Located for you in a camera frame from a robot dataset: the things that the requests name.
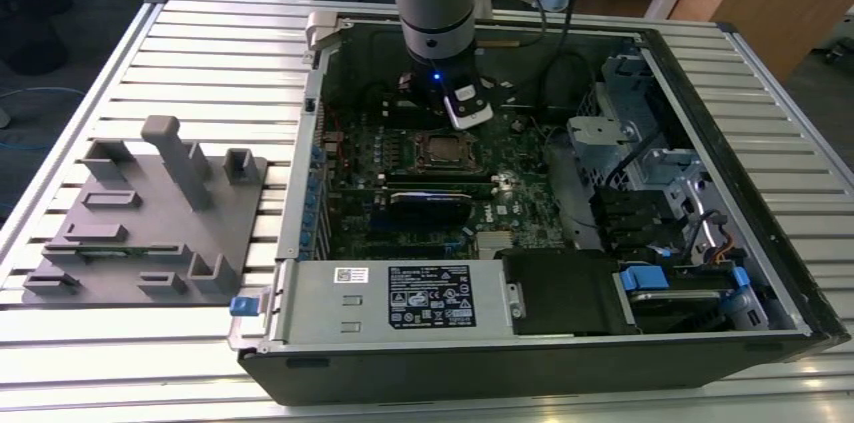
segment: barcode sticker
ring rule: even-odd
[[[335,268],[335,283],[367,283],[367,268]]]

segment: white label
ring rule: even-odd
[[[367,268],[335,268],[335,283],[367,283]]]
[[[475,96],[478,96],[478,91],[475,90],[475,85],[469,85],[461,88],[454,92],[457,94],[457,99],[459,101],[471,100]]]

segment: motherboard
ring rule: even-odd
[[[409,102],[329,108],[334,259],[491,259],[566,246],[548,131],[514,111],[470,131]]]

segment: aluminum extrusion table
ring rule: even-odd
[[[150,114],[183,121],[206,154],[249,146],[271,161],[249,255],[246,289],[273,278],[282,206],[310,64],[305,28],[317,9],[394,13],[385,5],[283,0],[151,0],[0,231],[0,303],[22,301],[86,181],[87,140],[131,139]],[[528,13],[497,12],[498,19]],[[741,36],[713,24],[580,17],[656,27],[844,319],[854,321],[854,177]],[[259,319],[242,322],[247,336]],[[243,373],[226,335],[227,308],[0,312],[0,420],[174,421],[326,417],[326,421],[729,422],[846,421],[854,414],[854,343],[749,369],[696,390],[287,408]]]

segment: power supply label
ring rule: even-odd
[[[389,267],[389,324],[397,330],[478,326],[469,266]]]

